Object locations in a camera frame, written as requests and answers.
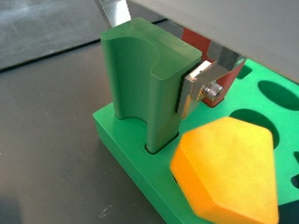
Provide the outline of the gripper right finger 2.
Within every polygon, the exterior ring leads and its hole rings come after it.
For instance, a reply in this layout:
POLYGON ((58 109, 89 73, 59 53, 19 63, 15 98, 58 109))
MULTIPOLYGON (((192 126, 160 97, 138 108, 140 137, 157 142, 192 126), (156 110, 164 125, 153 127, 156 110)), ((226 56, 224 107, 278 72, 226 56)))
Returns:
POLYGON ((197 102, 204 98, 212 101, 217 99, 222 87, 216 80, 246 59, 213 41, 210 41, 208 54, 214 61, 205 68, 201 68, 202 64, 200 63, 182 78, 176 107, 176 113, 181 118, 188 116, 194 110, 197 102))

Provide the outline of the gripper left finger 2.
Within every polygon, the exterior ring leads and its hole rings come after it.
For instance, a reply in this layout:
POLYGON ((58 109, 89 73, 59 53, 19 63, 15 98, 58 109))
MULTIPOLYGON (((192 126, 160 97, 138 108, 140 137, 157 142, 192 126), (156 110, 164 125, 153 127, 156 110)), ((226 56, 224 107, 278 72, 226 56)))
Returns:
POLYGON ((108 28, 130 20, 126 0, 94 0, 94 2, 108 28))

